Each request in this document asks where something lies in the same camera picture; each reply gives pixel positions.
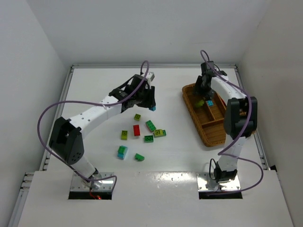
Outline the lime lego brick stack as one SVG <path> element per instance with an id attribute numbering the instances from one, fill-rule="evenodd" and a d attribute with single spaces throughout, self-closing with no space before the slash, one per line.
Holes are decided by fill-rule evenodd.
<path id="1" fill-rule="evenodd" d="M 203 99 L 201 99 L 201 100 L 195 102 L 195 105 L 194 105 L 194 106 L 195 106 L 195 108 L 200 108 L 200 107 L 202 107 L 204 104 L 205 104 L 205 101 L 204 101 Z"/>

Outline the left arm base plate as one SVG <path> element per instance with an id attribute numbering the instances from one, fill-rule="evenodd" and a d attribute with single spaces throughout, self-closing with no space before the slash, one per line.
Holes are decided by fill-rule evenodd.
<path id="1" fill-rule="evenodd" d="M 102 180 L 87 182 L 77 174 L 73 174 L 71 179 L 70 192 L 89 192 L 90 188 L 93 192 L 111 192 L 116 183 L 114 173 L 100 172 L 96 175 L 93 175 L 93 178 Z"/>

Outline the cyan lego brick stack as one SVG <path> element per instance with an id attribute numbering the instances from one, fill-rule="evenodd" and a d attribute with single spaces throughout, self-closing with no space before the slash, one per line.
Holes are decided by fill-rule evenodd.
<path id="1" fill-rule="evenodd" d="M 213 106 L 214 105 L 213 102 L 212 102 L 212 100 L 208 100 L 207 104 L 208 104 L 208 106 Z"/>

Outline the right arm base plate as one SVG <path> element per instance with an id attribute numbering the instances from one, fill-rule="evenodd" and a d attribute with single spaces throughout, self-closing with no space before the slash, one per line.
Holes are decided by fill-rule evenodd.
<path id="1" fill-rule="evenodd" d="M 239 176 L 236 175 L 234 180 L 216 182 L 211 179 L 209 173 L 200 172 L 196 174 L 197 186 L 199 192 L 232 192 L 241 189 Z"/>

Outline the lime lego with green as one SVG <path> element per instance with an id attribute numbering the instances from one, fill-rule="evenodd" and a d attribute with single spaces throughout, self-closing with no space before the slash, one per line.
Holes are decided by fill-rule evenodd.
<path id="1" fill-rule="evenodd" d="M 162 129 L 157 129 L 154 131 L 154 137 L 159 138 L 159 137 L 164 137 L 166 136 L 166 131 Z"/>

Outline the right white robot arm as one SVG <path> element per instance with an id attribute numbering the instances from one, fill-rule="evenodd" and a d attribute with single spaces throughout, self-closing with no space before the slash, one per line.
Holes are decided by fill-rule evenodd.
<path id="1" fill-rule="evenodd" d="M 257 128 L 257 99 L 231 83 L 224 71 L 214 68 L 213 61 L 201 64 L 194 93 L 205 103 L 218 94 L 226 104 L 223 120 L 225 144 L 218 154 L 220 158 L 215 164 L 213 180 L 217 183 L 234 180 L 242 147 Z"/>

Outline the dark green lego brick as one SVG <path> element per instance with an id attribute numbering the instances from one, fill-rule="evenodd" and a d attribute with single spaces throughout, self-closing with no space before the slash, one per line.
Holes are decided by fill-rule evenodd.
<path id="1" fill-rule="evenodd" d="M 153 136 L 152 135 L 147 135 L 147 136 L 144 136 L 144 142 L 145 143 L 152 143 L 154 140 L 153 140 Z"/>

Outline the green rounded lego brick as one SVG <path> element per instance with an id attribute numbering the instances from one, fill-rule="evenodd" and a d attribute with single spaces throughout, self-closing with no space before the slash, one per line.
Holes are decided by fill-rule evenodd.
<path id="1" fill-rule="evenodd" d="M 145 157 L 136 153 L 135 156 L 134 156 L 135 160 L 137 161 L 144 161 L 145 160 Z"/>

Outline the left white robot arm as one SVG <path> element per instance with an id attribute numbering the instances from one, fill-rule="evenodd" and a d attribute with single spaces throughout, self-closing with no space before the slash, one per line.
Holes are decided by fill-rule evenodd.
<path id="1" fill-rule="evenodd" d="M 100 103 L 69 119 L 58 118 L 53 126 L 49 147 L 66 164 L 85 178 L 98 171 L 84 155 L 83 140 L 100 124 L 135 105 L 155 110 L 154 73 L 146 77 L 135 74 L 124 84 L 113 89 Z"/>

